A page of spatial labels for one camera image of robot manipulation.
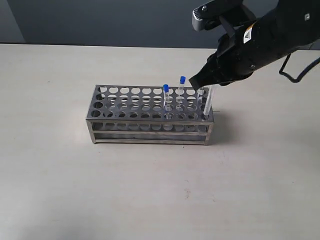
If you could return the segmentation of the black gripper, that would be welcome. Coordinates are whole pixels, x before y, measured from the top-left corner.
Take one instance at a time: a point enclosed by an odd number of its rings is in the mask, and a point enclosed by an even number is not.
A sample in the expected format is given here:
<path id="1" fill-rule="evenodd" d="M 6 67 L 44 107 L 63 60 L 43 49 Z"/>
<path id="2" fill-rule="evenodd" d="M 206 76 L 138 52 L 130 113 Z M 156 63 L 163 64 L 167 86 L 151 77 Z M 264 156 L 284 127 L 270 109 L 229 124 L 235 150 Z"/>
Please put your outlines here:
<path id="1" fill-rule="evenodd" d="M 194 90 L 225 87 L 320 38 L 318 0 L 280 0 L 264 16 L 236 31 L 236 45 L 217 58 L 210 55 L 201 70 L 189 79 Z"/>

